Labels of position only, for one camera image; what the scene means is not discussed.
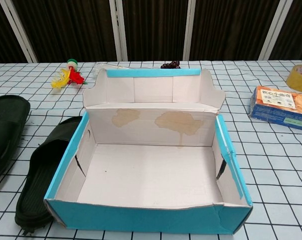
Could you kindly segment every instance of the dark curtain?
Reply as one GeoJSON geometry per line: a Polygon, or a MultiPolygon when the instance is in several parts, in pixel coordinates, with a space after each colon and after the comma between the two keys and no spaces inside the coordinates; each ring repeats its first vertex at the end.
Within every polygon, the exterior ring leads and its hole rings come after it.
{"type": "Polygon", "coordinates": [[[278,3],[196,1],[190,60],[257,60],[278,3]]]}
{"type": "Polygon", "coordinates": [[[123,0],[129,61],[183,57],[188,0],[123,0]]]}
{"type": "Polygon", "coordinates": [[[0,63],[8,62],[26,63],[27,60],[0,4],[0,63]]]}
{"type": "Polygon", "coordinates": [[[13,0],[39,62],[116,61],[108,0],[13,0]]]}
{"type": "Polygon", "coordinates": [[[270,60],[302,60],[302,0],[294,0],[275,42],[270,60]]]}

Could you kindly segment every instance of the black rubber slipper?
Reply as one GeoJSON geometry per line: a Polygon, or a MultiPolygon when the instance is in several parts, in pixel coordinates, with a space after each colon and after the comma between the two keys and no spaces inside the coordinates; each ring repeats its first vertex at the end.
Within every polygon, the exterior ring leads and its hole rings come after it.
{"type": "Polygon", "coordinates": [[[81,116],[71,117],[57,125],[32,154],[15,215],[15,222],[24,230],[24,235],[33,233],[53,220],[43,199],[81,119],[81,116]]]}
{"type": "Polygon", "coordinates": [[[30,107],[21,96],[0,96],[0,176],[16,151],[30,107]]]}

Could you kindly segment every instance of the packing tape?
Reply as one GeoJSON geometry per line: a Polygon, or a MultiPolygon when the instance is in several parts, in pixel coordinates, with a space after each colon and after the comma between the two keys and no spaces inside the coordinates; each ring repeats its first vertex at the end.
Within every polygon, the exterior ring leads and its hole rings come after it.
{"type": "Polygon", "coordinates": [[[290,88],[302,92],[302,65],[296,65],[292,68],[286,79],[286,84],[290,88]]]}

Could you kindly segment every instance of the white grid tablecloth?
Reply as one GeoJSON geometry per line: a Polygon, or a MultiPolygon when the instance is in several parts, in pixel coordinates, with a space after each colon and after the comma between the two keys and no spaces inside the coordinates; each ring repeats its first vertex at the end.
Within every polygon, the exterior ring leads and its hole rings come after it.
{"type": "MultiPolygon", "coordinates": [[[[132,68],[159,68],[163,61],[111,62],[132,68]]],[[[235,235],[194,235],[64,229],[56,222],[31,236],[15,224],[17,199],[33,151],[61,121],[82,115],[82,93],[93,86],[95,62],[79,63],[87,85],[58,91],[51,79],[63,63],[0,64],[0,96],[20,95],[31,112],[19,148],[0,177],[0,240],[302,240],[302,131],[251,119],[249,99],[257,85],[290,90],[285,79],[302,61],[181,61],[182,68],[206,68],[216,88],[226,91],[221,113],[254,204],[251,216],[235,235]]]]}

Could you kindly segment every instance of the orange package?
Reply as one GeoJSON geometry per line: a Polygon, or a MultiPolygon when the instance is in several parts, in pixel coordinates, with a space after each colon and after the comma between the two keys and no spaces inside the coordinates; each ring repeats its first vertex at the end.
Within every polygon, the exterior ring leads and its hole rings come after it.
{"type": "Polygon", "coordinates": [[[302,130],[302,94],[257,86],[249,116],[302,130]]]}

